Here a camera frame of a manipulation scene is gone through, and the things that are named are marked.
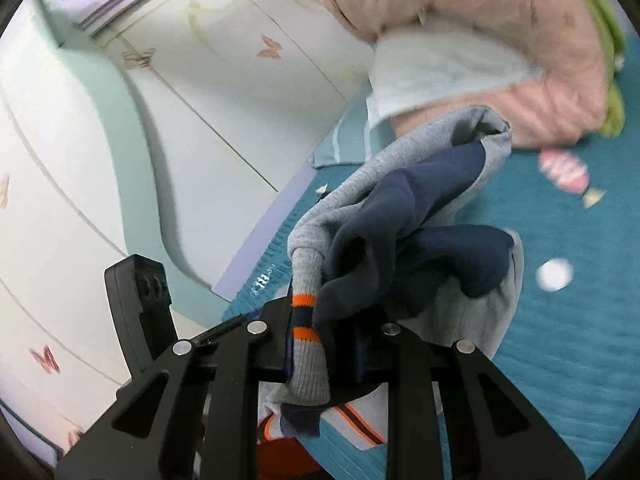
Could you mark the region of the grey and navy hoodie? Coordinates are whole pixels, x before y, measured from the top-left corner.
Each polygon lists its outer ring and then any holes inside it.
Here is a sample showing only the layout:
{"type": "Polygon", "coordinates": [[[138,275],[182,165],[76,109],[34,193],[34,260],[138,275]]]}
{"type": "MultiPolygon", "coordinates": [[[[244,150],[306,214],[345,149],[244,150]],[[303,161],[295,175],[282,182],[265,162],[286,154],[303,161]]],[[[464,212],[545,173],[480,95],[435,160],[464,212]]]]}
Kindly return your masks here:
{"type": "Polygon", "coordinates": [[[505,119],[460,108],[384,148],[299,219],[288,237],[290,377],[259,388],[260,442],[318,436],[322,420],[360,450],[385,442],[386,383],[354,390],[368,327],[397,323],[496,354],[521,295],[522,242],[456,214],[511,148],[505,119]]]}

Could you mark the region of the teal quilted bedspread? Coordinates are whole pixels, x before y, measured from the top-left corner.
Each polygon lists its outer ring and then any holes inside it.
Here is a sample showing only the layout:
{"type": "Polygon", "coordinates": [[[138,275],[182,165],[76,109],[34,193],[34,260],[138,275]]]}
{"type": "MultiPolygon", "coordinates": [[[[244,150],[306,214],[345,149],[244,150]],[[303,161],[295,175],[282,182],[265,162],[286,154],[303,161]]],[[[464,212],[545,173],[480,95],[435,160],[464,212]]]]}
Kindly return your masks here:
{"type": "Polygon", "coordinates": [[[535,153],[515,153],[457,219],[521,237],[523,289],[495,361],[595,472],[639,408],[638,116],[576,154],[597,203],[556,188],[535,153]]]}

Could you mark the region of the white folded cloth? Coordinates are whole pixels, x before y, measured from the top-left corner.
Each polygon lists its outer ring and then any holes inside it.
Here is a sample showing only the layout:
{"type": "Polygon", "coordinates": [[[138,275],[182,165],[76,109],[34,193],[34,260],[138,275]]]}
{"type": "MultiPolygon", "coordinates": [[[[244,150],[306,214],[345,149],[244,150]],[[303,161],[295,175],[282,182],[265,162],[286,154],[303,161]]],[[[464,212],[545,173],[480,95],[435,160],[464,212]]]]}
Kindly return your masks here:
{"type": "Polygon", "coordinates": [[[524,53],[487,32],[454,18],[427,15],[378,38],[369,73],[368,126],[543,74],[524,53]]]}

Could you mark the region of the lime green blanket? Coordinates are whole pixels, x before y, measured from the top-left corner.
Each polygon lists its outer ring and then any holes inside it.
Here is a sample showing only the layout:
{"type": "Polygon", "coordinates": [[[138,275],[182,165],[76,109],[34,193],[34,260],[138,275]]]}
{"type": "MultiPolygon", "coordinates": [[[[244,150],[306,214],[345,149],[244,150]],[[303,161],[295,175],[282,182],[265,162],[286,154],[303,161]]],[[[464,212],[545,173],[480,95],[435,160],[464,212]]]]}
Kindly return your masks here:
{"type": "Polygon", "coordinates": [[[626,122],[625,103],[622,92],[615,82],[618,62],[625,61],[626,36],[610,0],[584,0],[599,34],[600,44],[608,69],[608,96],[606,115],[597,133],[605,138],[619,136],[626,122]]]}

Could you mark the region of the pink quilted jacket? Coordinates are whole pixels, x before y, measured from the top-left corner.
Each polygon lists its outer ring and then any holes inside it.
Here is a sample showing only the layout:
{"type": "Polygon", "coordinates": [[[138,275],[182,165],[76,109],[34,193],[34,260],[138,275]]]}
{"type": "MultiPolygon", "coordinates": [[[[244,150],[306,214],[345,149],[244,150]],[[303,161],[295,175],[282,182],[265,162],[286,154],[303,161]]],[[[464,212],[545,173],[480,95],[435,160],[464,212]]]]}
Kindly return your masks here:
{"type": "Polygon", "coordinates": [[[349,32],[378,42],[427,15],[456,18],[524,53],[544,70],[533,80],[400,114],[398,134],[466,104],[506,118],[518,148],[573,145],[605,121],[608,69],[584,0],[322,0],[349,32]]]}

